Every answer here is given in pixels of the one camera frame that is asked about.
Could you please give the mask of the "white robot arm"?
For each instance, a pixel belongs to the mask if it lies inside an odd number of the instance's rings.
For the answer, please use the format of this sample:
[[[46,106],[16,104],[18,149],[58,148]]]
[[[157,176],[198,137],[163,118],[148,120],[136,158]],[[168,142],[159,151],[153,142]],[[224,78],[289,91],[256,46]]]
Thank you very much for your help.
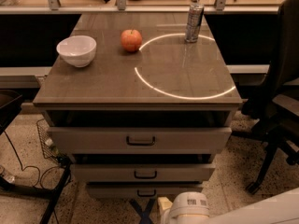
[[[160,224],[299,224],[299,188],[216,217],[200,192],[180,193],[173,202],[159,197],[158,205]]]

